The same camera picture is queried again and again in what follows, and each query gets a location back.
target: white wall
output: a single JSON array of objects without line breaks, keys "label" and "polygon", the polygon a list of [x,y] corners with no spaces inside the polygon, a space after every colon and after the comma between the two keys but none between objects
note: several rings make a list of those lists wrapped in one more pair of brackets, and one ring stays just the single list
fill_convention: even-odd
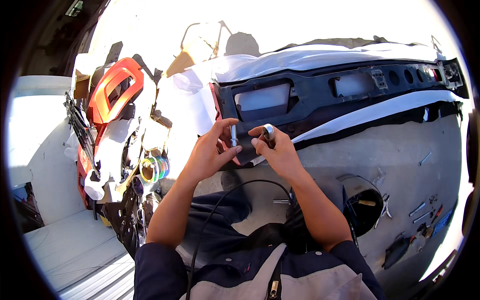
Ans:
[{"label": "white wall", "polygon": [[63,146],[70,136],[63,106],[70,85],[71,77],[22,76],[9,103],[10,185],[32,183],[45,225],[85,209],[76,186],[76,165]]}]

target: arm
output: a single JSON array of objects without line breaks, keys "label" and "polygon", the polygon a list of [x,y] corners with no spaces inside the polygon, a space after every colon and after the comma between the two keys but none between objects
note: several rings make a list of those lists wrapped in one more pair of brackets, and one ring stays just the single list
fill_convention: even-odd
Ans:
[{"label": "arm", "polygon": [[185,168],[150,220],[147,243],[155,242],[171,248],[180,245],[195,187],[200,181],[213,176],[242,150],[241,146],[236,146],[218,154],[218,139],[229,143],[229,126],[237,123],[238,120],[232,118],[218,121],[198,139]]},{"label": "arm", "polygon": [[257,154],[263,155],[273,170],[292,186],[313,239],[326,251],[345,240],[352,240],[347,220],[303,168],[289,136],[278,128],[275,131],[273,149],[267,146],[260,135],[261,126],[248,133],[251,136],[260,135],[252,139]]}]

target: wrench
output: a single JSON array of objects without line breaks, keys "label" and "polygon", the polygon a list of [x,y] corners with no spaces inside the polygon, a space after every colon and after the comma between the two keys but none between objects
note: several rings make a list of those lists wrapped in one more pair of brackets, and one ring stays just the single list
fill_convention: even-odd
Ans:
[{"label": "wrench", "polygon": [[419,162],[419,167],[421,167],[421,165],[423,165],[425,163],[425,161],[427,160],[427,158],[432,155],[432,150],[430,149],[427,153],[427,155],[425,156],[424,159],[422,159],[420,162]]}]

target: screwdriver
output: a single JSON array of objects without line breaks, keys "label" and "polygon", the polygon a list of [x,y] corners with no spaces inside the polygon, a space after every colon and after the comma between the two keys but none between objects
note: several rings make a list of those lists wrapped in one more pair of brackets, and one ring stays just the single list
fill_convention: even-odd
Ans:
[{"label": "screwdriver", "polygon": [[443,209],[444,209],[444,205],[442,204],[442,205],[440,206],[440,208],[438,209],[438,212],[437,212],[437,214],[435,215],[435,217],[433,217],[432,224],[433,224],[433,222],[435,221],[435,219],[438,218],[438,216],[442,213],[442,210],[443,210]]}]

